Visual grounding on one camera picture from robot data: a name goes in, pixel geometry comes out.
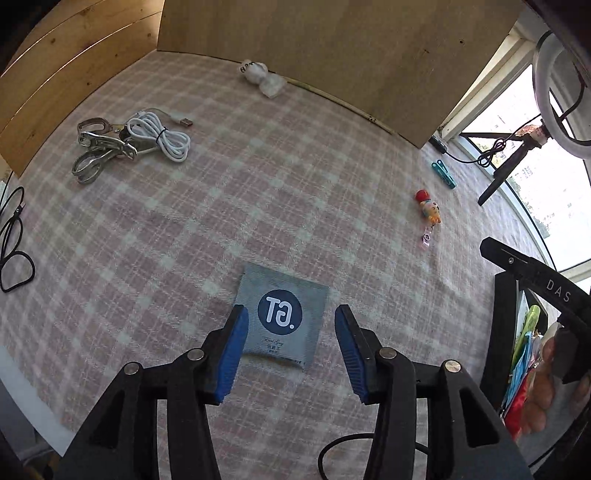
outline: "wooden wall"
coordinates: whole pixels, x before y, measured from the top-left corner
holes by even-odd
[[[61,0],[0,76],[0,155],[20,175],[99,86],[156,47],[164,0]]]
[[[422,147],[521,0],[166,0],[158,49],[266,63]]]

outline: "printed logo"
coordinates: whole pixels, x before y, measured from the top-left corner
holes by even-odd
[[[263,327],[277,335],[295,332],[301,323],[301,305],[287,290],[273,290],[262,296],[258,306]]]

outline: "pink plaid fabric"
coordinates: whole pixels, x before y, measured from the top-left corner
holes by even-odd
[[[113,160],[79,186],[76,123],[123,122],[150,106],[194,121],[188,159]],[[232,393],[208,408],[222,478],[315,478],[319,450],[372,431],[376,416],[349,384],[333,328],[340,303],[413,361],[456,358],[479,381],[499,271],[480,241],[539,257],[500,194],[476,204],[488,183],[477,167],[445,159],[458,182],[449,190],[431,169],[437,158],[292,85],[269,100],[234,63],[152,52],[76,108],[23,175],[22,249],[37,277],[0,297],[0,341],[76,430],[123,364],[170,362],[222,325],[244,262],[327,285],[309,372],[243,359]],[[443,217],[427,251],[421,188]],[[17,274],[9,266],[5,278]],[[424,404],[418,423],[426,442]],[[162,417],[166,478],[164,429]],[[361,478],[369,443],[335,449],[328,476]],[[415,462],[421,478],[424,456]]]

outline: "red toy head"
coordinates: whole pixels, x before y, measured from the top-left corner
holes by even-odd
[[[414,197],[418,202],[424,202],[425,200],[431,198],[427,190],[419,190]]]

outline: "black cable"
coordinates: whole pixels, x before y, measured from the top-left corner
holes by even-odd
[[[20,193],[20,195],[21,195],[21,198],[18,202],[18,206],[14,210],[14,213],[7,220],[7,222],[3,225],[2,229],[0,229],[0,236],[4,235],[2,237],[2,244],[0,246],[0,290],[2,290],[4,293],[8,293],[12,290],[15,290],[18,287],[22,287],[23,285],[26,285],[27,283],[32,281],[33,278],[35,278],[35,263],[33,262],[33,259],[25,252],[17,250],[17,248],[20,245],[21,240],[22,240],[21,213],[22,213],[22,209],[25,206],[25,204],[23,202],[24,197],[25,197],[25,189],[23,187],[17,187],[16,189],[14,189],[12,191],[12,193],[10,195],[8,195],[6,202],[4,204],[2,204],[2,202],[4,201],[4,195],[6,194],[6,192],[8,190],[8,184],[10,183],[10,179],[12,178],[13,173],[14,172],[11,172],[11,174],[8,176],[8,180],[7,180],[6,185],[4,186],[4,189],[2,191],[2,196],[0,197],[0,219],[1,219],[2,215],[4,214],[4,210],[6,210],[7,206],[10,204],[10,201],[12,200],[12,198],[15,197],[18,193]],[[10,251],[8,251],[8,245],[10,244],[10,237],[14,231],[14,226],[17,223],[19,226],[18,239],[17,239],[16,243],[14,244],[14,247],[12,247],[12,249]],[[29,265],[31,266],[31,275],[26,280],[16,283],[11,287],[5,288],[4,284],[2,283],[2,270],[4,269],[4,266],[6,266],[8,261],[14,257],[23,257],[29,262]]]
[[[328,478],[326,478],[326,474],[324,472],[324,466],[322,464],[322,460],[324,459],[324,456],[326,455],[326,453],[332,447],[337,446],[339,443],[348,442],[349,440],[359,440],[359,439],[370,439],[371,440],[373,438],[374,438],[373,433],[354,433],[353,435],[345,435],[344,437],[337,438],[336,440],[333,440],[328,445],[326,445],[318,454],[318,473],[322,477],[322,480],[328,480]],[[425,455],[429,455],[429,449],[427,447],[425,447],[422,443],[415,442],[414,447],[419,452],[422,452]]]
[[[556,448],[556,443],[552,445],[552,447],[550,447],[548,450],[546,450],[542,455],[540,455],[538,458],[536,458],[533,462],[531,462],[527,468],[533,468],[535,467],[538,463],[540,463],[545,457],[546,455],[548,455],[550,452],[552,452],[552,450],[554,450]]]
[[[541,114],[538,113],[535,117],[533,117],[532,119],[528,120],[527,122],[525,122],[523,125],[521,125],[517,130],[515,130],[511,135],[505,137],[505,138],[497,138],[495,140],[495,142],[492,144],[492,148],[489,148],[488,150],[485,150],[484,152],[482,152],[482,154],[480,155],[480,157],[478,157],[476,160],[460,160],[457,157],[454,157],[451,153],[446,152],[446,155],[449,155],[451,158],[453,158],[454,160],[460,162],[460,163],[478,163],[478,165],[482,168],[487,168],[490,167],[492,164],[492,158],[497,154],[497,153],[501,153],[505,147],[507,146],[507,141],[513,137],[513,135],[515,135],[519,130],[521,130],[523,127],[525,127],[527,124],[533,122],[536,118],[538,118]]]
[[[579,83],[581,84],[581,91],[579,92],[579,97],[577,98],[577,101],[573,104],[573,106],[571,108],[569,108],[568,110],[566,110],[562,115],[560,115],[560,117],[558,119],[560,122],[562,122],[571,113],[573,113],[579,107],[581,102],[583,101],[583,95],[585,93],[585,87],[586,87],[585,80],[583,79],[583,76],[581,75],[581,73],[579,72],[577,67],[575,67],[575,69],[577,70],[577,75],[579,76]]]

